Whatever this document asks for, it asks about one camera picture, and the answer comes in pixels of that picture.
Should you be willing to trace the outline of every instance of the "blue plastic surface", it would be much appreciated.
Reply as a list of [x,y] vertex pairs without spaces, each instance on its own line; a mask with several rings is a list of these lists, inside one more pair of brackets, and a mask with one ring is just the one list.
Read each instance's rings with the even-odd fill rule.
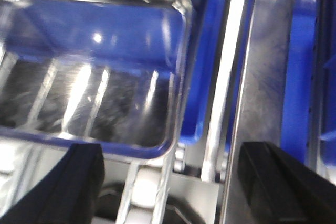
[[181,142],[193,144],[203,134],[217,38],[224,9],[224,0],[208,0],[202,25],[200,44],[181,131]]
[[281,147],[305,161],[308,139],[315,17],[294,13],[282,116]]

